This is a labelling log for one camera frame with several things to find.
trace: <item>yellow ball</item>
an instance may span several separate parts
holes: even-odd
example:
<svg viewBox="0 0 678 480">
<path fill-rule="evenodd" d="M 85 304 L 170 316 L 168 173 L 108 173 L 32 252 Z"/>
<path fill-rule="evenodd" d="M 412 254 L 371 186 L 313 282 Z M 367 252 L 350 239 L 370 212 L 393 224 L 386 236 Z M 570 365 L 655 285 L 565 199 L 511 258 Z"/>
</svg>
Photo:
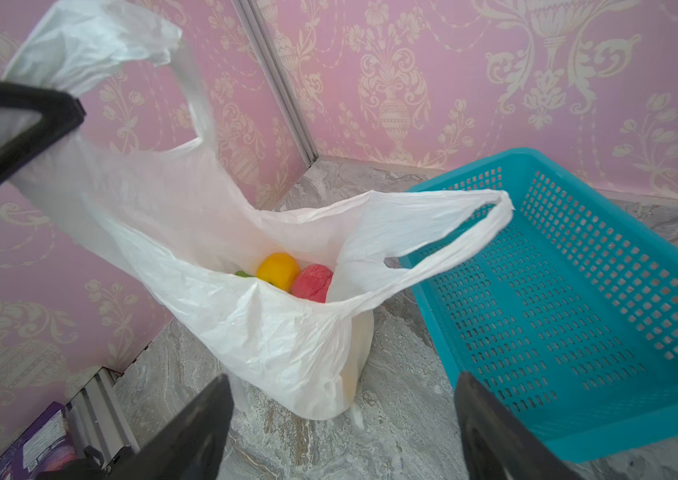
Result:
<svg viewBox="0 0 678 480">
<path fill-rule="evenodd" d="M 299 263 L 289 254 L 272 254 L 256 270 L 256 277 L 290 292 L 296 276 L 301 272 Z"/>
</svg>

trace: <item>pink wallpaper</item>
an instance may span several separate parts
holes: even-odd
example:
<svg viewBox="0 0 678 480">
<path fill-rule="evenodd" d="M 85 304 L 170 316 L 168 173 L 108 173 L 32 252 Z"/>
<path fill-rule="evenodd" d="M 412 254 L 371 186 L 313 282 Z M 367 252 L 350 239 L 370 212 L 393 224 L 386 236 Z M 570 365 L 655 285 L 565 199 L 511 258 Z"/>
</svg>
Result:
<svg viewBox="0 0 678 480">
<path fill-rule="evenodd" d="M 229 1 L 137 3 L 182 27 L 216 107 L 222 159 L 252 203 L 274 206 L 305 167 Z M 51 4 L 0 1 L 0 74 Z M 117 151 L 194 137 L 168 68 L 129 65 L 83 103 L 83 131 Z M 15 188 L 0 187 L 0 453 L 100 366 L 123 370 L 170 319 L 141 283 L 75 245 Z"/>
<path fill-rule="evenodd" d="M 257 1 L 322 155 L 678 198 L 678 0 Z"/>
</svg>

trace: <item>teal plastic basket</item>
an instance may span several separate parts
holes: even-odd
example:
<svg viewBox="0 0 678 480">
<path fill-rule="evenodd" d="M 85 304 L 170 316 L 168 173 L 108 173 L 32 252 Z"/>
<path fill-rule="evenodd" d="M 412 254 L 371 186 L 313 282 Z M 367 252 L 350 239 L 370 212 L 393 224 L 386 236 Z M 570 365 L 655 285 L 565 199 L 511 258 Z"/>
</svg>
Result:
<svg viewBox="0 0 678 480">
<path fill-rule="evenodd" d="M 529 148 L 410 191 L 483 188 L 509 193 L 512 222 L 412 288 L 451 384 L 470 372 L 572 462 L 678 435 L 678 249 Z"/>
</svg>

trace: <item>gray marble surface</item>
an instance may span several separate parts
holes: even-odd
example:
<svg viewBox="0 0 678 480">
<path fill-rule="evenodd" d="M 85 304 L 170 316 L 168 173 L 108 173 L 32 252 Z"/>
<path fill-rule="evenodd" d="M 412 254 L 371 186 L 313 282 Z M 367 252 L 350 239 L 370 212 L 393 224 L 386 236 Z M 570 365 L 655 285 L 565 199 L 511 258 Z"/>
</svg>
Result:
<svg viewBox="0 0 678 480">
<path fill-rule="evenodd" d="M 421 174 L 318 161 L 279 206 L 326 206 L 368 190 L 404 191 Z M 678 246 L 678 208 L 617 202 Z M 467 478 L 452 389 L 412 294 L 374 310 L 375 329 L 356 405 L 327 422 L 296 417 L 258 389 L 236 383 L 236 410 L 219 478 Z M 115 384 L 144 445 L 223 366 L 173 321 Z M 678 480 L 678 438 L 587 462 L 585 478 Z"/>
</svg>

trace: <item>plastic bag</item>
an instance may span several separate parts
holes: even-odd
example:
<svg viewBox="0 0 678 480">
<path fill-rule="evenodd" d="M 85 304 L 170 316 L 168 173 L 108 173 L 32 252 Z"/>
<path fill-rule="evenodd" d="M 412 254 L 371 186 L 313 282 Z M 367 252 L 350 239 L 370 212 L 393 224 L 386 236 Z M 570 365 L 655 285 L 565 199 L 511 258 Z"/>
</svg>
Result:
<svg viewBox="0 0 678 480">
<path fill-rule="evenodd" d="M 198 138 L 115 154 L 80 133 L 12 182 L 86 249 L 139 278 L 226 367 L 295 414 L 327 419 L 353 401 L 371 310 L 475 255 L 512 217 L 506 192 L 371 191 L 325 208 L 259 211 L 217 159 L 214 117 L 181 30 L 121 0 L 64 0 L 40 21 L 4 79 L 81 96 L 124 63 L 170 64 Z M 0 143 L 32 121 L 0 110 Z M 412 269 L 384 264 L 438 240 L 484 205 L 486 218 Z M 295 298 L 236 270 L 269 254 L 334 270 L 328 302 Z"/>
</svg>

